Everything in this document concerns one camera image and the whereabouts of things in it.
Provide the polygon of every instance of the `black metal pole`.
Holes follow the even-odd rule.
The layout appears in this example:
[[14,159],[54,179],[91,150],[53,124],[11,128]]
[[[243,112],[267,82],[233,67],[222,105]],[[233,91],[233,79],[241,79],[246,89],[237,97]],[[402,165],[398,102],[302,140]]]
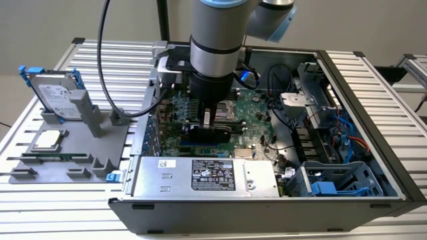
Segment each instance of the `black metal pole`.
[[157,0],[157,1],[158,1],[161,38],[163,41],[171,41],[169,2],[167,2],[167,0]]

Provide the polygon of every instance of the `green circuit board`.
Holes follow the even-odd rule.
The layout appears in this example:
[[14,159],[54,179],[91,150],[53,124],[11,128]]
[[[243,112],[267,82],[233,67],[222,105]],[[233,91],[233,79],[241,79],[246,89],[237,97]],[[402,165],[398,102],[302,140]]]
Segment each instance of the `green circuit board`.
[[170,122],[162,123],[163,129],[163,150],[165,157],[235,157],[235,149],[253,149],[254,159],[266,159],[266,155],[274,158],[275,153],[265,153],[265,146],[261,144],[261,137],[265,135],[266,140],[274,135],[274,129],[267,119],[267,106],[262,98],[262,93],[243,89],[239,91],[237,100],[227,100],[229,106],[234,108],[233,122],[246,121],[243,134],[233,134],[229,143],[222,144],[194,144],[189,142],[189,137],[183,135],[183,124],[186,119],[197,117],[198,106],[195,101],[190,99],[189,94],[177,91],[170,98],[173,111],[177,116]]

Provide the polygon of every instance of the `open computer chassis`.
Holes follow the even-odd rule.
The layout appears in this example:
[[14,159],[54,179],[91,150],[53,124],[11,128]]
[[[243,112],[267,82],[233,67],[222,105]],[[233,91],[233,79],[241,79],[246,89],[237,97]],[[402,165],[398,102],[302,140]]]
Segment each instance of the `open computer chassis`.
[[[189,43],[157,42],[154,57],[177,50],[190,52]],[[221,102],[215,122],[233,134],[221,144],[189,135],[198,101],[181,76],[155,113],[139,118],[123,191],[109,201],[131,232],[350,231],[426,203],[337,66],[369,68],[364,53],[336,55],[246,48],[261,86],[235,82]],[[143,108],[159,96],[157,67]]]

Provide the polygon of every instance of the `warning label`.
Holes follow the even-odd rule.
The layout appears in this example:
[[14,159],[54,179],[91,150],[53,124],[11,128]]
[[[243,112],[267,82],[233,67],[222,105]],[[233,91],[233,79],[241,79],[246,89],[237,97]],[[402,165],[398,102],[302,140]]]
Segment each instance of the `warning label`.
[[193,160],[191,188],[197,191],[235,191],[231,160]]
[[78,107],[70,102],[70,91],[59,85],[41,84],[39,89],[54,112],[66,119],[81,119]]

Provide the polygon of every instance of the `gray wall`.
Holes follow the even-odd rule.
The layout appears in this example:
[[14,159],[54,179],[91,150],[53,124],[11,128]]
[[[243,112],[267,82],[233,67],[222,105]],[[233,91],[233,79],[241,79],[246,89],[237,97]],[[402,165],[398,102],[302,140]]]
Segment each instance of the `gray wall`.
[[[0,0],[0,121],[13,123],[33,96],[19,78],[10,77],[18,75],[18,66],[53,68],[74,37],[95,39],[103,2]],[[169,0],[169,5],[171,38],[189,41],[193,1]],[[404,53],[427,54],[427,0],[297,0],[297,5],[283,42],[249,38],[249,45],[364,51],[378,65],[394,64]],[[111,1],[105,39],[159,38],[157,1]],[[406,96],[412,103],[420,98]]]

